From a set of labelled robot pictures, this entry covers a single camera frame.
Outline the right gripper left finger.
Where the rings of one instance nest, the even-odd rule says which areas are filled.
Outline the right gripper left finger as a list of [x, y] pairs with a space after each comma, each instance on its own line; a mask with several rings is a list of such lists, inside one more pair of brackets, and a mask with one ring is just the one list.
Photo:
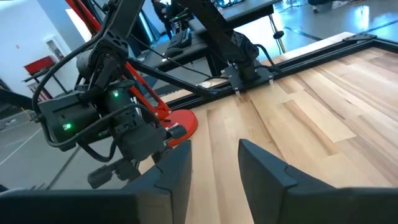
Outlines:
[[191, 179], [187, 140], [121, 189], [3, 192], [1, 223], [185, 223]]

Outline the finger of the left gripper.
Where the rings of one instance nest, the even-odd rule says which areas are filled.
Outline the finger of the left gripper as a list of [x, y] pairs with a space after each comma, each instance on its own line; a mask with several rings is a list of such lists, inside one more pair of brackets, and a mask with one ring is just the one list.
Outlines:
[[167, 139], [180, 139], [186, 135], [187, 130], [184, 126], [177, 124], [166, 130]]
[[135, 160], [119, 159], [109, 165], [104, 165], [88, 174], [87, 181], [92, 189], [97, 189], [109, 182], [115, 174], [121, 181], [132, 182], [141, 176], [139, 164]]

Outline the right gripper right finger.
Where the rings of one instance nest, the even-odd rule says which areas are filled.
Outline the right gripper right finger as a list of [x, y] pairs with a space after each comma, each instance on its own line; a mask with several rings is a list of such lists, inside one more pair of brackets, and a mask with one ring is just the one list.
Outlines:
[[238, 162], [255, 223], [397, 223], [396, 188], [336, 188], [247, 139]]

